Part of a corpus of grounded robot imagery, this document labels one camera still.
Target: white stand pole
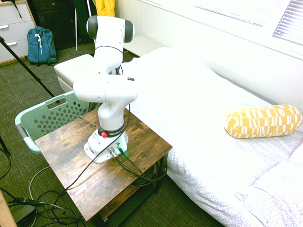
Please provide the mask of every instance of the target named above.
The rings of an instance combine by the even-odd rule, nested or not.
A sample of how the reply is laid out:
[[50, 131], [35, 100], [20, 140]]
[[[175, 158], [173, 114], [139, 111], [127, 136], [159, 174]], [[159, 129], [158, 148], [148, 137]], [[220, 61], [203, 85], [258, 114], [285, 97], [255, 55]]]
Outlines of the white stand pole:
[[89, 5], [89, 0], [86, 0], [86, 2], [87, 2], [87, 8], [89, 9], [89, 17], [91, 17], [91, 11], [90, 11], [90, 5]]
[[76, 51], [78, 51], [77, 10], [75, 8]]

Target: red emergency stop button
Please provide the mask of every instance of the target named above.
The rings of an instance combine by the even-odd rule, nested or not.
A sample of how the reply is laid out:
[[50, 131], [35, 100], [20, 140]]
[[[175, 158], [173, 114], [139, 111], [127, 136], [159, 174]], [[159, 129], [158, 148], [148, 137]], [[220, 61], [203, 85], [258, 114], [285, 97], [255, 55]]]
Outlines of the red emergency stop button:
[[106, 137], [107, 137], [106, 132], [103, 131], [103, 132], [101, 133], [101, 136], [102, 136], [103, 138], [106, 138]]

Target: teal backpack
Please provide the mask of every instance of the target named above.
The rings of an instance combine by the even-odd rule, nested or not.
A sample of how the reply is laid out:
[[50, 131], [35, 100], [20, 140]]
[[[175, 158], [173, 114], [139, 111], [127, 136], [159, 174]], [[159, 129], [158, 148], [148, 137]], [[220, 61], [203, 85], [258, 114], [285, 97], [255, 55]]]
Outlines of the teal backpack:
[[28, 56], [31, 64], [52, 64], [57, 62], [57, 54], [50, 30], [35, 27], [27, 34]]

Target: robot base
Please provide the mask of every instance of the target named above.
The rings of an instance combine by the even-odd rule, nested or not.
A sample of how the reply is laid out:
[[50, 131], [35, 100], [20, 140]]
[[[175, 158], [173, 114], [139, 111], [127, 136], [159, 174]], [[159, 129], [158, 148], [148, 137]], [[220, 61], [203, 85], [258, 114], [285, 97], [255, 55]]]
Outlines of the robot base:
[[[118, 149], [118, 146], [123, 149], [123, 151], [127, 150], [127, 143], [128, 143], [128, 136], [126, 132], [123, 132], [121, 136], [115, 136], [111, 138], [103, 138], [102, 136], [98, 135], [98, 130], [96, 130], [90, 137], [86, 144], [84, 144], [84, 151], [87, 156], [93, 160], [100, 151], [104, 150], [107, 146], [112, 146], [115, 149], [117, 155], [121, 154]], [[108, 149], [104, 150], [95, 160], [95, 163], [103, 163], [107, 160], [110, 160], [112, 155]]]

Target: yellow pillow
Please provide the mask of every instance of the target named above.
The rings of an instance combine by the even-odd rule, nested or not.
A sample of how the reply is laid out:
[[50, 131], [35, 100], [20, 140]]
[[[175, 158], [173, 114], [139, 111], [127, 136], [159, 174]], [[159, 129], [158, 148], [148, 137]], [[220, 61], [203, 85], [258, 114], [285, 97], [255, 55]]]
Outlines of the yellow pillow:
[[230, 111], [225, 129], [236, 138], [285, 136], [302, 124], [302, 114], [293, 105], [250, 106]]

